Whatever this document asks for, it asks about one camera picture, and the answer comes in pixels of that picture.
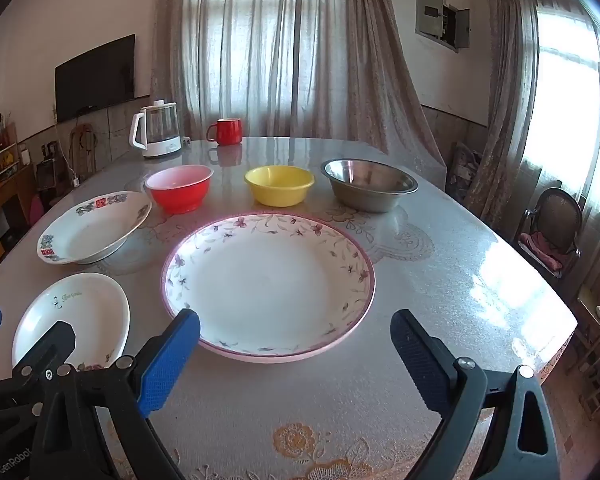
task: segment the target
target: stainless steel bowl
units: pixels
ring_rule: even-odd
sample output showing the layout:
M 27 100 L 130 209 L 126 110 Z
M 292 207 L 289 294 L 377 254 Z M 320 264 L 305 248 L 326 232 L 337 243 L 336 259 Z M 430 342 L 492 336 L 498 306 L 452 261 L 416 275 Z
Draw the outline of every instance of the stainless steel bowl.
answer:
M 401 197 L 418 189 L 418 183 L 408 173 L 371 160 L 337 158 L 328 160 L 320 169 L 331 181 L 338 200 L 371 213 L 391 211 Z

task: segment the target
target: kettle handle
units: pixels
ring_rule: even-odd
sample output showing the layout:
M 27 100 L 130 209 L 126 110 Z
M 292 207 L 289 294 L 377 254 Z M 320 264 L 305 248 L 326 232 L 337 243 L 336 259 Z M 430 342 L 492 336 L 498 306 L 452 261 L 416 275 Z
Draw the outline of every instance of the kettle handle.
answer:
M 136 141 L 136 133 L 138 132 L 138 124 L 140 124 L 140 142 Z M 140 112 L 134 115 L 131 121 L 131 133 L 129 134 L 129 144 L 146 150 L 146 114 Z

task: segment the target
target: white kettle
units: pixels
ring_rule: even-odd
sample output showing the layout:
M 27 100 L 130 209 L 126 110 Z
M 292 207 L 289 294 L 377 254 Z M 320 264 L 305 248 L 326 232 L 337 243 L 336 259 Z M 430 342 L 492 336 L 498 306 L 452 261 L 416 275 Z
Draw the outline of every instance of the white kettle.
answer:
M 137 140 L 138 126 L 140 139 Z M 144 156 L 160 156 L 177 152 L 182 147 L 176 103 L 154 101 L 134 115 L 129 144 L 143 150 Z

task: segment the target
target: mug handle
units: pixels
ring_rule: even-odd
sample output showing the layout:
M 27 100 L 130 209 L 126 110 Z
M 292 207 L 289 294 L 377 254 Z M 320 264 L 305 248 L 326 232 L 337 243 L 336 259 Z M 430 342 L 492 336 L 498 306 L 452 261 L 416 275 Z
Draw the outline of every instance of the mug handle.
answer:
M 218 140 L 218 136 L 217 135 L 213 139 L 211 139 L 209 137 L 209 132 L 211 131 L 211 128 L 215 128 L 216 126 L 218 126 L 218 123 L 213 123 L 211 126 L 208 127 L 208 129 L 206 130 L 206 140 L 209 140 L 210 142 Z
M 211 158 L 211 152 L 216 152 L 216 160 L 213 160 Z M 218 164 L 220 164 L 220 159 L 218 159 L 218 149 L 217 148 L 211 148 L 210 150 L 207 150 L 206 156 L 208 156 L 209 162 L 211 162 L 214 166 L 217 166 Z

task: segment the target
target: red bowl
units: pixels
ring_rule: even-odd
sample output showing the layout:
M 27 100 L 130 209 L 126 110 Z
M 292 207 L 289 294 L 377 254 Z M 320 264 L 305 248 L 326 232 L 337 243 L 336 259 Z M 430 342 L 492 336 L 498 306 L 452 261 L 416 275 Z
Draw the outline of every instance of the red bowl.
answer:
M 167 213 L 177 215 L 200 207 L 213 174 L 206 166 L 175 166 L 152 174 L 145 186 Z

